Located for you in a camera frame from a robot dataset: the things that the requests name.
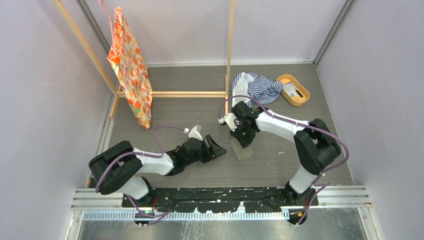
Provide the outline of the clear grey card holder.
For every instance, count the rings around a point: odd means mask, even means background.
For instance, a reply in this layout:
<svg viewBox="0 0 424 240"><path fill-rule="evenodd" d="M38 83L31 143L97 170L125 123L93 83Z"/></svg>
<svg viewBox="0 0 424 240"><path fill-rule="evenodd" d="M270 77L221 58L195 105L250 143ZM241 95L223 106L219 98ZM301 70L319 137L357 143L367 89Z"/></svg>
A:
<svg viewBox="0 0 424 240"><path fill-rule="evenodd" d="M231 138L229 140L229 145L231 149L233 150L235 157L238 161L242 161L247 158L250 158L254 154L254 151L252 150L251 147L248 146L243 148L236 138Z"/></svg>

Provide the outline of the yellow oval tray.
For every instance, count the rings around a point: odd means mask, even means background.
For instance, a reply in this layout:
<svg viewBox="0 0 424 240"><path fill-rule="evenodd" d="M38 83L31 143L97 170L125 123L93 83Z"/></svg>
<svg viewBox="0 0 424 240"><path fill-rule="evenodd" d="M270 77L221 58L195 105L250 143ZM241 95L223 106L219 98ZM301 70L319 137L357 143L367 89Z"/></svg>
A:
<svg viewBox="0 0 424 240"><path fill-rule="evenodd" d="M294 107L304 105L311 97L306 88L291 74L283 74L276 79L282 83L281 95Z"/></svg>

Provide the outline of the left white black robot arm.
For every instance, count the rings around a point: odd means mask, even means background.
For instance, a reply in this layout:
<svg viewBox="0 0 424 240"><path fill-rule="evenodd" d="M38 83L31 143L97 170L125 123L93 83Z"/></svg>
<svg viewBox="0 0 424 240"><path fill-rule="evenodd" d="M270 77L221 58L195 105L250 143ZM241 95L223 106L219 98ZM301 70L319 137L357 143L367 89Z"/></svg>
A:
<svg viewBox="0 0 424 240"><path fill-rule="evenodd" d="M121 141L89 161L88 167L96 182L95 192L101 195L122 193L129 201L148 207L155 191L141 173L175 176L193 163L208 163L227 153L210 135L204 139L190 137L182 145L163 154L134 148Z"/></svg>

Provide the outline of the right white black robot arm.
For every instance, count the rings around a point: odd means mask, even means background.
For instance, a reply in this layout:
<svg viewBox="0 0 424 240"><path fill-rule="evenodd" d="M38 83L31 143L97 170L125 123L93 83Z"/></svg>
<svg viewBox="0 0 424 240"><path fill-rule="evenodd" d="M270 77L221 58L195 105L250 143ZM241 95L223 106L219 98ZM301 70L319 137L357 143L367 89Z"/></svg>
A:
<svg viewBox="0 0 424 240"><path fill-rule="evenodd" d="M266 107L252 109L240 101L219 123L228 125L229 134L237 141L232 148L238 159L252 154L250 145L260 132L294 143L300 167L282 190L285 202L291 205L299 205L305 199L316 178L342 152L327 125L318 118L313 121L296 120Z"/></svg>

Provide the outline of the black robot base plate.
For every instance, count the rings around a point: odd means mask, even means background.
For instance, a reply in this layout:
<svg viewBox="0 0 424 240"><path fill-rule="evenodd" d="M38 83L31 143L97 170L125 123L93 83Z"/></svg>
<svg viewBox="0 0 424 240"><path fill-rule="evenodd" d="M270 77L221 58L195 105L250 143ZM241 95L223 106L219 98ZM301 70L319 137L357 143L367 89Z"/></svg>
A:
<svg viewBox="0 0 424 240"><path fill-rule="evenodd" d="M308 189L297 200L286 198L285 190L273 186L265 187L158 187L134 203L138 208L154 208L159 212L169 210L177 213L234 213L244 206L246 213L276 213L281 207L305 208L317 206L313 199L316 191Z"/></svg>

